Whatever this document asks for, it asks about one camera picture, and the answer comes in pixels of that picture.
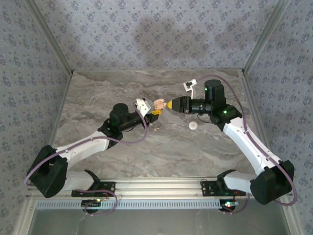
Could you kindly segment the black controller board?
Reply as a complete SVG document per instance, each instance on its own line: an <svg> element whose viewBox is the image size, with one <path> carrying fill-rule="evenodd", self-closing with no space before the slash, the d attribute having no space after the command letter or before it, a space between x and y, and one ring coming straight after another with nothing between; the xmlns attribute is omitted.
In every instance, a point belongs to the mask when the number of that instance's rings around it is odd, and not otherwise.
<svg viewBox="0 0 313 235"><path fill-rule="evenodd" d="M220 199L221 208L219 209L222 212L231 213L234 212L236 206L239 205L239 202L230 199Z"/></svg>
<svg viewBox="0 0 313 235"><path fill-rule="evenodd" d="M101 200L92 199L92 200L82 200L81 207L83 211L87 214L94 214L99 211L101 206Z"/></svg>

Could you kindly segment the grey metal base panel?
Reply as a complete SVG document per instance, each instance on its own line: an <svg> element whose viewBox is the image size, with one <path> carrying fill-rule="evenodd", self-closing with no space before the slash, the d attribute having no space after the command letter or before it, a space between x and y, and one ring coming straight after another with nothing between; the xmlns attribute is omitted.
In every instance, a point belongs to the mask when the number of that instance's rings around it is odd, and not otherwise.
<svg viewBox="0 0 313 235"><path fill-rule="evenodd" d="M250 205L239 214L219 210L37 210L28 235L291 235L282 211Z"/></svg>

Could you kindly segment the aluminium table side rail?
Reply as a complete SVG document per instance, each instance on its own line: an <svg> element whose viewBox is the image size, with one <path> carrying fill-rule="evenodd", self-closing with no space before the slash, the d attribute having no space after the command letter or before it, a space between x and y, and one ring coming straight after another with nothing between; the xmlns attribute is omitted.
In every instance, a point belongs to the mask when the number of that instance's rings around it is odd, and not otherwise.
<svg viewBox="0 0 313 235"><path fill-rule="evenodd" d="M249 110L250 110L251 117L255 125L256 133L257 133L256 135L262 141L262 143L269 150L271 150L271 147L269 146L269 141L268 141L268 138L267 138L264 126L263 126L263 122L261 119L260 111L256 102L256 98L253 94L252 86L250 84L249 78L245 76L244 73L242 76L242 87L247 96ZM288 206L288 207L282 206L279 203L276 203L276 205L279 205L284 213L284 217L286 219L286 224L289 229L290 235L305 235L304 226L300 218L297 204L294 204L293 206Z"/></svg>
<svg viewBox="0 0 313 235"><path fill-rule="evenodd" d="M60 104L57 107L58 108L57 115L53 119L54 123L52 126L51 133L49 135L49 139L47 140L47 144L52 144L54 141L72 75L73 75L73 71L70 71L69 75L67 76L67 82L64 85L64 90L63 90ZM31 189L34 189L34 188L26 188L26 186L23 186L23 189L25 189L25 192L22 198L23 201L19 205L19 213L17 214L17 220L14 224L14 230L11 235L27 235L30 229L30 224L31 224L33 215L34 215L37 201L36 199L32 198L33 192L30 191Z"/></svg>

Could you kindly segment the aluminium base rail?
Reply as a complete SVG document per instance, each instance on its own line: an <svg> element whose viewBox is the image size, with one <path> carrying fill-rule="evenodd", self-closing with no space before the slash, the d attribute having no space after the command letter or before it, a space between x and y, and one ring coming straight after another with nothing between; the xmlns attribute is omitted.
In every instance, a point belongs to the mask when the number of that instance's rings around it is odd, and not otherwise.
<svg viewBox="0 0 313 235"><path fill-rule="evenodd" d="M191 199L203 197L201 180L216 181L216 177L160 177L160 178L119 178L102 179L102 182L115 182L114 194L118 199ZM30 186L35 198L70 198L73 190L87 190L92 178L85 172L71 172L64 183L57 183L57 188L49 196L44 196L35 186ZM209 196L230 198L230 196Z"/></svg>

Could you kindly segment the aluminium corner post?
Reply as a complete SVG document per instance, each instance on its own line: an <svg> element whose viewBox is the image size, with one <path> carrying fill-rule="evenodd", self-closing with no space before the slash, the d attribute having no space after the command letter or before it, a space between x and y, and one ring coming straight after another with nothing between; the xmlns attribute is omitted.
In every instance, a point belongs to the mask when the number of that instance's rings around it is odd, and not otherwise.
<svg viewBox="0 0 313 235"><path fill-rule="evenodd" d="M73 71L65 54L63 53L61 47L59 46L56 37L54 36L53 32L49 28L47 21L41 12L40 8L38 7L35 0L23 0L25 5L27 6L28 10L30 11L34 21L40 28L41 32L43 33L47 43L49 44L52 52L56 56L58 62L60 63L63 70L70 76L72 76Z"/></svg>
<svg viewBox="0 0 313 235"><path fill-rule="evenodd" d="M264 47L269 41L274 30L280 23L284 15L284 12L286 11L290 2L291 0L277 0L276 1L271 13L268 16L268 19L266 20L266 24L264 25L263 29L261 30L260 35L257 38L256 44L254 45L251 53L249 54L245 62L245 65L243 67L244 76L249 75L249 73L253 69L253 66L255 65L258 58L260 57Z"/></svg>

